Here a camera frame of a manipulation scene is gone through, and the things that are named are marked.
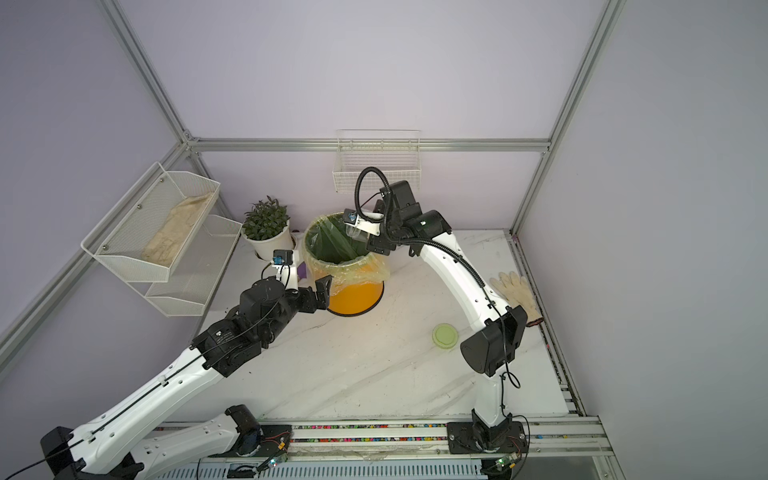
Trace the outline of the green jar lid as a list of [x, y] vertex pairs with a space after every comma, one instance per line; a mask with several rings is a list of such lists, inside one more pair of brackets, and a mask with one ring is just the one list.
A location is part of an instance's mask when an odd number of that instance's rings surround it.
[[458, 344], [459, 333], [454, 326], [441, 323], [432, 330], [431, 338], [436, 347], [450, 350]]

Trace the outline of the glass oatmeal jar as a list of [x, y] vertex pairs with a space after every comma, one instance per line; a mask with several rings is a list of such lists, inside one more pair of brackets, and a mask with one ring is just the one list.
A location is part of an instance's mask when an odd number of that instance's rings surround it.
[[367, 242], [370, 236], [380, 235], [380, 223], [364, 220], [359, 216], [346, 216], [343, 218], [346, 235], [358, 242]]

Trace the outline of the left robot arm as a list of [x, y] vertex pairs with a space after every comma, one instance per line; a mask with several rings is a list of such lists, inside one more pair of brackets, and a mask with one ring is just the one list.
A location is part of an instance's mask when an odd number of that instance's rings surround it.
[[212, 455], [247, 457], [261, 449], [270, 457], [278, 455], [287, 436], [265, 434], [243, 404], [169, 435], [149, 434], [189, 400], [259, 356], [297, 314], [328, 309], [331, 285], [331, 276], [314, 287], [299, 287], [287, 277], [258, 280], [155, 378], [94, 420], [45, 434], [42, 463], [57, 479], [149, 479]]

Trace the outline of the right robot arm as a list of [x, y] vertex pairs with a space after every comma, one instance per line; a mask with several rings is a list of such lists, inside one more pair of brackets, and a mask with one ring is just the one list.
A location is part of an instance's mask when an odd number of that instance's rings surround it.
[[363, 209], [361, 184], [358, 180], [353, 194], [355, 219], [347, 224], [368, 234], [367, 250], [388, 255], [406, 247], [411, 257], [435, 271], [465, 314], [472, 335], [461, 342], [460, 352], [471, 370], [484, 376], [467, 427], [477, 449], [500, 447], [520, 427], [506, 412], [504, 384], [519, 385], [509, 364], [522, 343], [527, 312], [489, 286], [467, 259], [447, 220], [436, 210], [424, 211], [408, 182], [383, 179], [380, 199], [371, 211]]

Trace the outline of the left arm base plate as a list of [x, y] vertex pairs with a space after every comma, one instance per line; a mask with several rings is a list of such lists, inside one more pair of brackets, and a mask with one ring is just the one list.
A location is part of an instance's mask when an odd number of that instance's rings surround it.
[[290, 443], [293, 428], [287, 424], [261, 425], [258, 429], [241, 433], [227, 452], [234, 457], [270, 457]]

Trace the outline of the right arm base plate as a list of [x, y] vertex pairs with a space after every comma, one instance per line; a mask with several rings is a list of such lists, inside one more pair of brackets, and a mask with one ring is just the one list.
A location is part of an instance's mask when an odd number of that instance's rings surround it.
[[523, 454], [529, 451], [524, 425], [510, 419], [488, 427], [482, 421], [446, 425], [451, 454]]

